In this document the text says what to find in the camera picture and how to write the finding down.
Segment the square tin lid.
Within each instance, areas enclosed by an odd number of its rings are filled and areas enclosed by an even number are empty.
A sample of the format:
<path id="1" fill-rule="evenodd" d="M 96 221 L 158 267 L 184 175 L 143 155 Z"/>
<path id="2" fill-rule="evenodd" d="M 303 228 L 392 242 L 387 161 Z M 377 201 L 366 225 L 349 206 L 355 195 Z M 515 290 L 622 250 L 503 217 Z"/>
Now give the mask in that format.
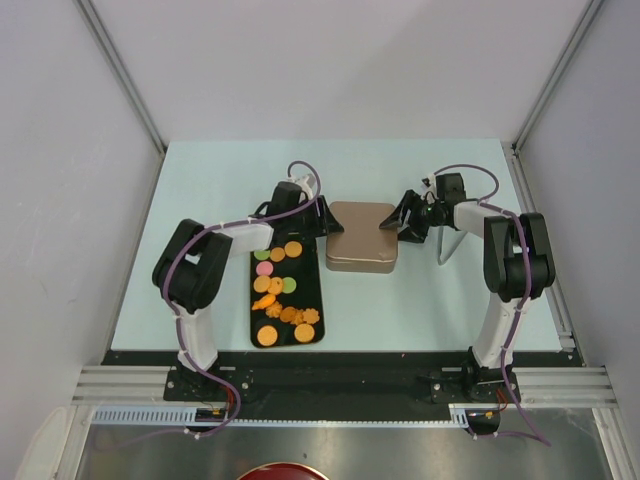
<path id="1" fill-rule="evenodd" d="M 329 235 L 326 254 L 332 258 L 391 260 L 398 257 L 395 230 L 381 230 L 379 224 L 394 210 L 388 203 L 336 201 L 331 212 L 344 232 Z"/>

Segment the metal tongs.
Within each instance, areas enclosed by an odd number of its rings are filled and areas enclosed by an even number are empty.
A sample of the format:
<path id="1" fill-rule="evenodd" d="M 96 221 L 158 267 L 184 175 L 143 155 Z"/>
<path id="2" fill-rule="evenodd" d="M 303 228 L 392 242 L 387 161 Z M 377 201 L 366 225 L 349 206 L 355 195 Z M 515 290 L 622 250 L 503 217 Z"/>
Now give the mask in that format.
<path id="1" fill-rule="evenodd" d="M 439 266 L 444 266 L 453 257 L 466 236 L 466 232 L 455 232 L 454 236 L 447 240 L 445 228 L 439 228 L 436 244 L 436 261 Z"/>

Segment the square cookie tin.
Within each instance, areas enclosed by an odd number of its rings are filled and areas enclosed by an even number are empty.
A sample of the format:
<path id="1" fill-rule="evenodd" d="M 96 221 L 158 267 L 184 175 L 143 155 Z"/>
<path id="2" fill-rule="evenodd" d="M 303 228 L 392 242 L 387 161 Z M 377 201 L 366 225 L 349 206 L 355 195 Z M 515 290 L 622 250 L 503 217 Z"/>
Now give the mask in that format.
<path id="1" fill-rule="evenodd" d="M 394 270 L 396 261 L 396 258 L 376 260 L 332 258 L 327 256 L 326 267 L 336 272 L 389 274 Z"/>

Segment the pink round cookie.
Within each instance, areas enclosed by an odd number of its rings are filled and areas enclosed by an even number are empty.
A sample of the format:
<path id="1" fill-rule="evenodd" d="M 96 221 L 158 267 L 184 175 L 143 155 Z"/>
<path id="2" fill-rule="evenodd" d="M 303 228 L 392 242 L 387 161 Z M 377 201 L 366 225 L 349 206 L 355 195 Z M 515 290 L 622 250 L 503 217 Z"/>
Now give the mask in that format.
<path id="1" fill-rule="evenodd" d="M 274 266 L 270 261 L 261 261 L 256 265 L 255 271 L 258 276 L 271 276 Z"/>

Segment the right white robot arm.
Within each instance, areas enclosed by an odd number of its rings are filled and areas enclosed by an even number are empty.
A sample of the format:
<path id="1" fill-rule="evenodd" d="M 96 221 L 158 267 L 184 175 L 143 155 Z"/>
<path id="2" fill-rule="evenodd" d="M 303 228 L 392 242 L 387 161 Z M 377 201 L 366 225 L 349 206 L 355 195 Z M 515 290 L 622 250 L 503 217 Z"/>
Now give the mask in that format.
<path id="1" fill-rule="evenodd" d="M 497 386 L 510 385 L 515 339 L 534 300 L 556 279 L 555 262 L 542 214 L 516 214 L 489 203 L 498 192 L 467 196 L 459 173 L 443 168 L 422 180 L 426 192 L 404 193 L 392 213 L 379 224 L 394 230 L 400 241 L 422 243 L 429 230 L 448 227 L 483 241 L 483 278 L 490 292 L 480 334 L 462 367 L 460 384 L 473 401 L 484 401 Z"/>

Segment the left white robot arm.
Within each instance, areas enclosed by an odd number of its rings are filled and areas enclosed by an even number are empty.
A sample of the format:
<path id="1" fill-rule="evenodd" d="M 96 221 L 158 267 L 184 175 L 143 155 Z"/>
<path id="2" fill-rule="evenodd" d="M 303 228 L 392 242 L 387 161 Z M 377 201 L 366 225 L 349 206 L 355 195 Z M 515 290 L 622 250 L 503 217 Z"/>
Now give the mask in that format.
<path id="1" fill-rule="evenodd" d="M 248 217 L 205 227 L 192 219 L 176 227 L 152 273 L 152 283 L 174 312 L 180 363 L 189 368 L 186 387 L 197 398 L 214 397 L 220 374 L 210 367 L 218 357 L 212 327 L 201 314 L 211 305 L 231 257 L 285 242 L 342 233 L 320 187 L 310 175 L 279 182 L 270 200 Z"/>

